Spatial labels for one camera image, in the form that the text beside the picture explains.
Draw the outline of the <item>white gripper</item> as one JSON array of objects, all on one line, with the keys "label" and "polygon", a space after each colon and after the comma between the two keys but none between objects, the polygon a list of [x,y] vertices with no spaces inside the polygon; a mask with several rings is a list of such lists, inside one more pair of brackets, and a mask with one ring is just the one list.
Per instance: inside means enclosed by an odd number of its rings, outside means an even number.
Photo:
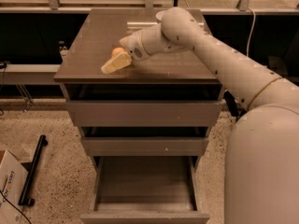
[{"label": "white gripper", "polygon": [[132,57],[137,61],[147,60],[151,56],[150,52],[146,48],[148,41],[148,33],[145,30],[140,30],[121,38],[119,42],[129,54],[126,51],[116,52],[101,67],[101,71],[104,74],[111,74],[115,71],[121,70],[131,64]]}]

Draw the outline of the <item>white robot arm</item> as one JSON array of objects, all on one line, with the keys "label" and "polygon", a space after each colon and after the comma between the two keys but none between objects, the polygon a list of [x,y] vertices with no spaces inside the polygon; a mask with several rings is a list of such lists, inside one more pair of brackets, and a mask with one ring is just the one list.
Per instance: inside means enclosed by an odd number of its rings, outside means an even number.
[{"label": "white robot arm", "polygon": [[246,109],[226,148],[224,223],[299,224],[299,87],[208,34],[180,7],[121,39],[105,74],[190,50]]}]

